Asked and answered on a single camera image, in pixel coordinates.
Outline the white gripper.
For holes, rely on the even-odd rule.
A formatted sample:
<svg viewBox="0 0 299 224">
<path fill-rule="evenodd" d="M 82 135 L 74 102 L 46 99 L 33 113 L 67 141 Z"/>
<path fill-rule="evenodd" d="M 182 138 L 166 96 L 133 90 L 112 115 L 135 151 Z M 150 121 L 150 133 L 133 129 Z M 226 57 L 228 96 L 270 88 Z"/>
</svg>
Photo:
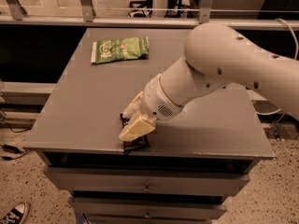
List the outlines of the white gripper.
<svg viewBox="0 0 299 224">
<path fill-rule="evenodd" d="M 167 121 L 179 114 L 183 107 L 172 103 L 164 93 L 161 74 L 154 77 L 134 100 L 123 110 L 122 116 L 129 119 L 119 138 L 131 142 L 151 133 L 156 128 L 156 119 Z"/>
</svg>

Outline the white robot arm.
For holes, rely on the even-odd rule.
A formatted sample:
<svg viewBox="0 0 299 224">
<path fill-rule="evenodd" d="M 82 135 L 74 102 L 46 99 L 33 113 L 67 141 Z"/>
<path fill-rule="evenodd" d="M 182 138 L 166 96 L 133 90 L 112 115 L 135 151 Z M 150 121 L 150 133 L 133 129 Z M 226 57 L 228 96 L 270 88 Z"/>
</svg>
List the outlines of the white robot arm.
<svg viewBox="0 0 299 224">
<path fill-rule="evenodd" d="M 299 62 L 260 48 L 231 27 L 204 23 L 187 36 L 184 56 L 156 75 L 123 110 L 120 140 L 151 133 L 157 121 L 229 83 L 249 88 L 299 119 Z"/>
</svg>

